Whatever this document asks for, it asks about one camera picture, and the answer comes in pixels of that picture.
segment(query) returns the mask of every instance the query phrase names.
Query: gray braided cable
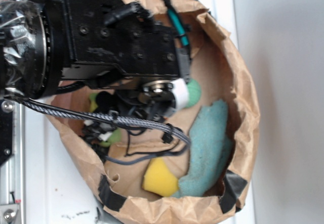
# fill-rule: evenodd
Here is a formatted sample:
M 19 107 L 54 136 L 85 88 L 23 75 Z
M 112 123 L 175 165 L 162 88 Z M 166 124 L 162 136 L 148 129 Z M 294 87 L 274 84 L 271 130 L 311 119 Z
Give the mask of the gray braided cable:
M 136 126 L 136 127 L 143 127 L 148 129 L 157 129 L 166 133 L 171 133 L 176 138 L 180 139 L 184 143 L 186 143 L 188 146 L 190 146 L 191 141 L 190 139 L 179 129 L 177 128 L 171 128 L 168 125 L 144 120 L 144 119 L 136 119 L 136 118 L 129 118 L 129 117 L 122 117 L 122 116 L 113 116 L 109 114 L 99 114 L 99 113 L 88 113 L 88 112 L 74 112 L 71 110 L 64 110 L 64 109 L 51 109 L 49 108 L 49 105 L 34 102 L 32 100 L 24 101 L 22 102 L 23 105 L 26 107 L 35 110 L 39 113 L 51 115 L 54 117 L 60 117 L 60 118 L 70 118 L 70 119 L 78 119 L 78 120 L 87 120 L 89 119 L 89 116 L 92 118 L 98 118 L 108 121 L 108 123 L 114 123 L 114 124 L 121 124 L 125 126 Z

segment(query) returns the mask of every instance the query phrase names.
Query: white surface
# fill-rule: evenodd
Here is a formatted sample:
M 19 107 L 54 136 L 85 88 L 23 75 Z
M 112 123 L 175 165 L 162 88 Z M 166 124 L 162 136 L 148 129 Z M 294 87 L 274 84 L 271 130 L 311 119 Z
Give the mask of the white surface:
M 200 0 L 237 44 L 233 0 Z M 26 109 L 27 223 L 94 223 L 96 201 L 43 115 Z M 254 224 L 252 193 L 246 207 L 225 224 Z
M 324 0 L 235 0 L 261 107 L 258 224 L 323 223 Z

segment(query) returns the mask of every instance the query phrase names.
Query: black metal bracket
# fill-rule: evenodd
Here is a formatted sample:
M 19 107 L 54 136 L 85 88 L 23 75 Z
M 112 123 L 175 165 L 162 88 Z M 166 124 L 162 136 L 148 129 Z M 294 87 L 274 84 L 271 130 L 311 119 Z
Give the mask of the black metal bracket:
M 0 100 L 0 166 L 13 153 L 13 104 Z

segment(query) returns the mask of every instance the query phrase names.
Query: black tape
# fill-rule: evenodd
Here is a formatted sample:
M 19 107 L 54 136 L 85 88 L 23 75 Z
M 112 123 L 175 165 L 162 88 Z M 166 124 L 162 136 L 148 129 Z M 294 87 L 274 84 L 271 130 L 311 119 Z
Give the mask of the black tape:
M 127 199 L 126 197 L 119 195 L 110 189 L 107 176 L 105 175 L 101 176 L 98 191 L 102 203 L 114 211 L 119 211 Z
M 248 185 L 246 181 L 241 176 L 227 170 L 225 178 L 225 193 L 220 200 L 220 206 L 223 213 L 229 212 L 236 204 L 238 198 L 241 196 L 243 190 Z

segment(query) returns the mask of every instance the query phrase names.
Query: white wall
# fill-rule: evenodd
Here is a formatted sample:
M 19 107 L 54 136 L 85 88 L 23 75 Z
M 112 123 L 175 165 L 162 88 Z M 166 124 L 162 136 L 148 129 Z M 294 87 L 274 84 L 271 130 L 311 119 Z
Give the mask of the white wall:
M 234 0 L 261 107 L 257 224 L 324 223 L 324 0 Z

